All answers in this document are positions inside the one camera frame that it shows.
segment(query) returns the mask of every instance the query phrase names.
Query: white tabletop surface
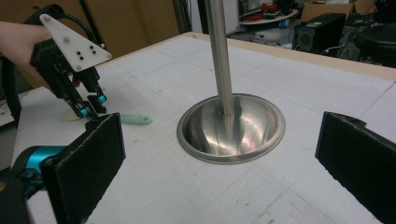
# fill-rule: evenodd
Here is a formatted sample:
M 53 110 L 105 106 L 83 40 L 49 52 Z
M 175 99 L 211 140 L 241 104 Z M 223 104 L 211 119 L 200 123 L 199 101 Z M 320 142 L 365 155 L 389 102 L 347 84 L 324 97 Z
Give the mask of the white tabletop surface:
M 210 43 L 181 36 L 98 66 L 109 113 L 150 116 L 122 124 L 126 159 L 87 223 L 379 223 L 315 158 L 322 114 L 367 122 L 396 142 L 394 81 L 229 47 L 233 92 L 274 103 L 286 120 L 278 146 L 254 161 L 199 161 L 177 141 L 177 123 L 217 95 Z M 39 89 L 22 102 L 15 157 L 30 146 L 66 146 L 87 119 Z M 36 223 L 56 223 L 45 191 L 29 200 Z
M 14 121 L 14 118 L 11 116 L 11 111 L 9 111 L 8 105 L 5 101 L 0 104 L 0 126 L 6 125 L 10 122 Z

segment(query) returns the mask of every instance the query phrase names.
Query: black equipment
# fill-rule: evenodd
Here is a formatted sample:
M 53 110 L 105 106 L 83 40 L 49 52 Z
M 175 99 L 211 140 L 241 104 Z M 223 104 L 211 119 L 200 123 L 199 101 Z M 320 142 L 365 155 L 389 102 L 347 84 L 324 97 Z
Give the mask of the black equipment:
M 384 223 L 396 223 L 396 144 L 365 122 L 324 112 L 315 157 Z
M 356 35 L 355 45 L 361 57 L 370 56 L 375 63 L 396 68 L 396 23 L 368 28 Z
M 1 224 L 33 224 L 26 200 L 42 189 L 59 224 L 85 223 L 125 159 L 119 114 L 85 126 L 69 146 L 27 148 L 0 175 Z
M 340 44 L 344 45 L 339 51 L 337 58 L 358 62 L 361 50 L 355 45 L 355 37 L 374 23 L 373 13 L 352 13 L 345 22 Z
M 294 0 L 275 0 L 274 4 L 284 16 L 289 15 L 294 8 Z
M 335 57 L 346 14 L 325 13 L 307 21 L 295 32 L 297 50 Z
M 396 0 L 375 1 L 375 21 L 379 23 L 396 22 Z

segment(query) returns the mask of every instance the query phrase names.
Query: wire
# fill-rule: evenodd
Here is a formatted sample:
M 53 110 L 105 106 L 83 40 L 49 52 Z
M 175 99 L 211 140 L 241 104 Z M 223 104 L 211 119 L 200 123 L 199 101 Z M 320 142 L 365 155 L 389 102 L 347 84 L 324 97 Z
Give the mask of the wire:
M 329 53 L 329 51 L 330 51 L 331 49 L 340 49 L 340 48 L 343 48 L 345 45 L 346 45 L 346 44 L 342 44 L 342 45 L 337 46 L 337 47 L 331 47 L 331 48 L 325 49 L 325 50 L 323 50 L 323 51 L 320 53 L 320 55 L 323 55 L 323 53 Z
M 274 47 L 274 45 L 270 45 L 270 43 L 276 43 L 277 46 L 280 46 L 279 41 L 264 41 L 264 45 Z
M 78 18 L 76 18 L 72 15 L 69 15 L 69 14 L 60 14 L 60 15 L 57 15 L 57 18 L 55 18 L 55 19 L 56 20 L 67 19 L 67 20 L 75 22 L 79 27 L 82 28 L 82 30 L 85 32 L 85 34 L 87 35 L 89 40 L 91 40 L 96 45 L 100 45 L 100 43 L 97 41 L 96 36 L 93 33 L 93 31 L 91 31 L 91 29 L 86 24 L 84 24 L 81 20 L 79 20 Z
M 365 11 L 364 13 L 361 13 L 361 14 L 369 14 L 368 11 L 370 10 L 370 8 L 372 8 L 372 7 L 374 7 L 374 6 L 375 6 L 375 3 L 373 3 L 370 7 L 368 7 L 368 8 L 366 9 L 366 11 Z M 373 19 L 374 19 L 374 15 L 375 15 L 375 12 L 373 12 L 371 16 L 368 16 L 368 17 L 366 17 L 363 21 L 359 22 L 359 24 L 364 24 L 364 23 L 366 23 L 367 21 L 373 20 Z M 353 32 L 355 32 L 358 28 L 359 28 L 359 25 L 353 25 L 353 26 L 351 26 L 349 29 L 345 29 L 345 30 L 343 31 L 342 36 L 345 36 L 346 33 L 349 33 L 349 32 L 352 31 L 352 30 L 354 30 Z
M 190 25 L 191 25 L 191 31 L 192 31 L 192 5 L 191 5 L 191 0 L 189 0 L 190 4 Z

